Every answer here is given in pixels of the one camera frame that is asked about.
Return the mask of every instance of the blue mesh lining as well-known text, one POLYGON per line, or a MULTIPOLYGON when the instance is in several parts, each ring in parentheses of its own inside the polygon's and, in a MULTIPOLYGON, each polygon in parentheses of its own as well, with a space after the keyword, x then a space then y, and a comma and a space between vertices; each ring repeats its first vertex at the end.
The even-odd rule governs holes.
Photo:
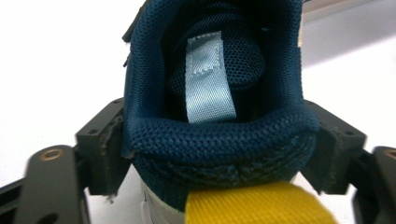
POLYGON ((245 102, 258 107, 254 120, 191 125, 166 117, 172 99, 165 101, 170 73, 163 38, 180 9, 197 2, 207 0, 150 1, 134 28, 125 82, 122 155, 134 156, 148 186, 179 210, 189 189, 289 179, 312 154, 318 130, 302 94, 301 0, 249 2, 260 11, 255 26, 266 28, 256 36, 265 70, 245 102))

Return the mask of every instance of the hole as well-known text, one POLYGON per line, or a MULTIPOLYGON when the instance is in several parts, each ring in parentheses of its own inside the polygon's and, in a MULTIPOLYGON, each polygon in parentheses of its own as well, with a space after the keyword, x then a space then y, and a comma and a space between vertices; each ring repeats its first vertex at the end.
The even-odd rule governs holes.
POLYGON ((43 154, 41 154, 41 160, 42 161, 52 161, 52 160, 55 160, 55 159, 61 157, 62 154, 64 154, 64 151, 62 149, 59 149, 59 148, 50 149, 50 150, 44 152, 43 154))
POLYGON ((395 149, 388 149, 385 152, 389 157, 393 158, 394 160, 396 160, 396 150, 395 149))
POLYGON ((52 223, 55 223, 56 220, 58 220, 58 215, 56 215, 55 213, 51 213, 51 214, 48 214, 48 215, 40 218, 40 220, 38 220, 37 224, 52 224, 52 223))
POLYGON ((92 129, 88 132, 88 134, 96 134, 98 133, 98 131, 96 129, 92 129))

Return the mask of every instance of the black plastic part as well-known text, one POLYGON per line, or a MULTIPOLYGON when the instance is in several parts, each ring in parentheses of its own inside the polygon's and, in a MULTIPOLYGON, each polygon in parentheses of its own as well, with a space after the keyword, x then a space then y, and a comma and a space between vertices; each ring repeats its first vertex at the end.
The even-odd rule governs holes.
POLYGON ((48 147, 33 155, 22 182, 15 223, 89 222, 74 149, 48 147))
POLYGON ((20 205, 22 179, 0 188, 0 224, 13 223, 20 205))
POLYGON ((365 195, 356 192, 352 199, 353 214, 357 224, 373 224, 378 215, 376 199, 368 199, 365 195))
POLYGON ((361 153, 366 135, 319 105, 309 101, 305 105, 318 117, 321 127, 315 152, 302 174, 318 193, 345 194, 348 165, 361 153))
POLYGON ((108 104, 78 133, 78 154, 88 163, 91 195, 117 195, 131 162, 120 156, 123 99, 108 104))
POLYGON ((375 224, 396 223, 396 148, 376 147, 370 163, 379 212, 375 224))

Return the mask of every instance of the shoe tongue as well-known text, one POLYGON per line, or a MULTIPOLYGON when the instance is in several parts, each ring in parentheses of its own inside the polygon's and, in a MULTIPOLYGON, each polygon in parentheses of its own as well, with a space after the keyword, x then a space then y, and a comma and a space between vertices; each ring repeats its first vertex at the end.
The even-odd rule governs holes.
POLYGON ((186 47, 189 38, 221 31, 226 76, 231 92, 248 91, 260 79, 265 62, 261 46, 253 34, 251 21, 231 3, 212 3, 190 15, 180 16, 170 29, 171 41, 166 46, 167 89, 185 95, 186 47))

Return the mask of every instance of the dark blue fabric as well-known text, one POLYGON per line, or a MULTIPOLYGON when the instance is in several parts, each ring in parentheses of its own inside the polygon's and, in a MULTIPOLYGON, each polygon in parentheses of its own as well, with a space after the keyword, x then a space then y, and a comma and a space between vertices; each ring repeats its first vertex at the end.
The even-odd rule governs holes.
MULTIPOLYGON (((288 180, 307 163, 318 122, 304 107, 297 48, 301 10, 301 0, 149 2, 131 39, 122 155, 133 158, 138 173, 164 202, 183 211, 190 189, 288 180), (202 7, 228 14, 213 27, 203 18, 208 15, 202 7), (181 24, 177 15, 186 10, 201 14, 181 24), (229 23, 232 18, 237 22, 229 23), (234 50, 225 45, 224 57, 230 62, 235 61, 233 54, 244 60, 249 52, 256 55, 228 76, 235 105, 248 108, 246 120, 189 124, 172 115, 184 109, 183 46, 190 35, 213 29, 229 32, 225 38, 234 40, 228 43, 241 44, 234 50)), ((227 67, 233 70, 230 63, 227 67)))

